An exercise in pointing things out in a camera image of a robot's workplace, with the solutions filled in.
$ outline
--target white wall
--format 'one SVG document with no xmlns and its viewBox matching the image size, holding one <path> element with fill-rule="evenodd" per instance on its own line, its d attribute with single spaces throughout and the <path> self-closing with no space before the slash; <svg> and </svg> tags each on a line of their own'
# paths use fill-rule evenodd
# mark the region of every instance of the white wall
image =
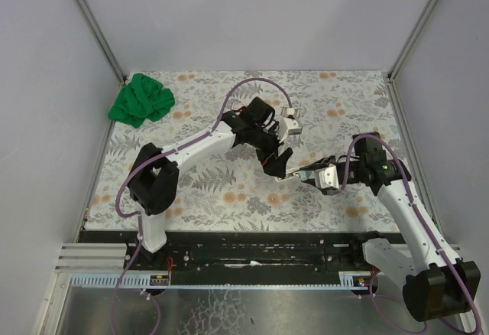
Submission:
<svg viewBox="0 0 489 335">
<path fill-rule="evenodd" d="M 442 227 L 489 314 L 489 0 L 441 0 L 396 81 Z"/>
<path fill-rule="evenodd" d="M 125 71 L 388 70 L 427 0 L 88 0 Z"/>
<path fill-rule="evenodd" d="M 0 0 L 0 333 L 29 334 L 118 82 L 73 0 Z"/>
</svg>

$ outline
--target purple cable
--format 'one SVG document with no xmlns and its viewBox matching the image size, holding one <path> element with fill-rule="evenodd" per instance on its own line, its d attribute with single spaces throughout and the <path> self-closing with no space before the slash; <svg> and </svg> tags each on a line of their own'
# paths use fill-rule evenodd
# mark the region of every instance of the purple cable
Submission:
<svg viewBox="0 0 489 335">
<path fill-rule="evenodd" d="M 138 225 L 141 229 L 141 215 L 138 216 Z M 132 266 L 134 263 L 135 259 L 138 257 L 139 252 L 141 251 L 141 248 L 143 246 L 143 240 L 141 239 L 138 243 L 138 246 L 136 247 L 136 250 L 132 254 L 131 259 L 129 260 L 128 264 L 125 266 L 124 271 L 122 272 L 121 276 L 119 276 L 119 279 L 117 279 L 117 283 L 115 283 L 115 289 L 114 289 L 114 294 L 112 295 L 112 302 L 110 304 L 110 327 L 112 329 L 112 334 L 117 335 L 117 332 L 115 331 L 115 322 L 114 322 L 114 306 L 115 306 L 115 299 L 117 298 L 117 291 L 119 287 L 121 286 L 122 279 L 124 278 L 124 275 L 128 272 L 129 268 Z M 149 293 L 146 293 L 149 298 L 151 298 L 156 305 L 156 311 L 157 311 L 157 320 L 156 324 L 154 325 L 153 330 L 151 331 L 150 335 L 154 335 L 160 326 L 160 321 L 161 321 L 161 309 L 160 309 L 160 304 L 158 301 Z"/>
<path fill-rule="evenodd" d="M 389 323 L 389 325 L 391 325 L 392 327 L 395 327 L 396 329 L 403 331 L 405 333 L 426 333 L 426 331 L 428 331 L 428 324 L 426 322 L 424 323 L 424 325 L 425 325 L 424 328 L 420 331 L 406 330 L 406 329 L 403 329 L 401 326 L 395 324 L 390 318 L 388 318 L 384 314 L 384 312 L 381 311 L 377 302 L 375 301 L 375 298 L 386 298 L 386 299 L 390 299 L 392 301 L 401 302 L 401 303 L 402 303 L 402 301 L 399 298 L 396 298 L 396 297 L 391 296 L 391 295 L 374 294 L 374 281 L 375 281 L 375 278 L 377 277 L 377 275 L 379 275 L 379 271 L 376 271 L 372 275 L 372 277 L 370 279 L 370 284 L 368 285 L 368 293 L 370 294 L 370 298 L 372 299 L 372 304 L 374 305 L 374 307 L 377 310 L 377 312 L 379 313 L 379 315 L 381 315 L 385 319 L 385 321 L 387 321 Z"/>
<path fill-rule="evenodd" d="M 449 257 L 446 255 L 445 251 L 442 248 L 442 245 L 440 245 L 440 243 L 438 242 L 438 240 L 435 237 L 435 234 L 429 228 L 428 223 L 424 220 L 423 215 L 421 215 L 421 212 L 418 209 L 418 206 L 414 203 L 413 192 L 410 189 L 409 181 L 407 180 L 407 176 L 406 176 L 406 173 L 404 172 L 403 166 L 400 163 L 399 158 L 397 157 L 396 153 L 388 145 L 388 143 L 386 143 L 384 140 L 382 140 L 382 139 L 380 139 L 380 138 L 378 138 L 376 136 L 369 135 L 369 134 L 359 135 L 356 138 L 354 138 L 353 141 L 351 142 L 350 146 L 348 147 L 348 152 L 346 153 L 345 175 L 343 176 L 343 183 L 342 183 L 342 185 L 340 187 L 340 190 L 344 190 L 345 189 L 346 183 L 348 181 L 348 174 L 349 174 L 349 171 L 350 171 L 350 159 L 351 159 L 351 153 L 353 152 L 353 147 L 355 146 L 355 144 L 357 143 L 358 140 L 362 140 L 363 138 L 371 138 L 371 139 L 373 139 L 375 141 L 380 142 L 386 148 L 386 150 L 389 151 L 390 155 L 392 155 L 392 158 L 394 159 L 394 162 L 396 163 L 397 169 L 400 171 L 400 174 L 401 174 L 401 176 L 403 178 L 404 189 L 406 190 L 406 194 L 407 194 L 407 196 L 409 198 L 409 201 L 411 203 L 411 207 L 413 208 L 413 211 L 416 214 L 416 217 L 421 222 L 421 225 L 423 226 L 424 230 L 426 231 L 426 234 L 428 234 L 428 236 L 429 236 L 430 240 L 432 241 L 433 245 L 435 246 L 437 252 L 440 254 L 440 256 L 445 261 L 446 265 L 449 267 L 450 271 L 452 272 L 453 276 L 455 277 L 455 280 L 457 281 L 458 285 L 460 286 L 460 289 L 461 289 L 462 293 L 464 294 L 465 298 L 467 299 L 468 305 L 470 306 L 470 308 L 472 310 L 472 313 L 474 314 L 474 318 L 475 318 L 475 329 L 474 329 L 474 331 L 472 331 L 470 333 L 466 333 L 463 330 L 456 329 L 451 324 L 448 324 L 446 321 L 443 321 L 443 323 L 445 325 L 449 326 L 452 330 L 457 331 L 458 333 L 467 334 L 467 335 L 478 335 L 478 334 L 480 334 L 481 333 L 481 330 L 482 330 L 481 316 L 480 316 L 479 312 L 477 311 L 477 308 L 475 307 L 475 303 L 472 300 L 472 296 L 468 292 L 468 289 L 465 286 L 464 281 L 461 279 L 460 275 L 457 273 L 457 270 L 455 269 L 455 266 L 450 262 Z M 385 315 L 382 312 L 380 312 L 379 310 L 378 310 L 378 312 L 390 324 L 393 324 L 391 321 L 389 321 L 385 317 Z"/>
<path fill-rule="evenodd" d="M 224 113 L 224 110 L 226 108 L 226 104 L 228 104 L 228 101 L 229 101 L 229 98 L 231 98 L 231 95 L 235 92 L 235 90 L 237 88 L 239 88 L 241 85 L 243 84 L 246 84 L 246 83 L 249 83 L 250 81 L 263 81 L 265 83 L 269 83 L 269 84 L 272 84 L 273 86 L 275 86 L 276 88 L 279 89 L 279 91 L 281 91 L 285 97 L 287 98 L 287 103 L 289 104 L 289 107 L 292 107 L 292 101 L 290 100 L 290 97 L 289 95 L 287 94 L 287 92 L 285 91 L 285 89 L 278 85 L 277 83 L 275 83 L 274 81 L 272 80 L 269 80 L 269 79 L 265 79 L 264 77 L 250 77 L 249 79 L 244 79 L 242 81 L 240 81 L 239 83 L 237 83 L 236 85 L 234 85 L 232 87 L 232 89 L 229 91 L 228 95 L 225 97 L 224 99 L 224 102 L 222 104 L 222 107 L 221 107 L 221 112 L 219 112 L 219 116 L 217 117 L 216 121 L 215 121 L 215 124 L 214 126 L 212 127 L 212 130 L 214 131 L 216 128 L 217 128 L 217 125 L 221 122 L 221 117 L 222 117 L 222 114 Z"/>
</svg>

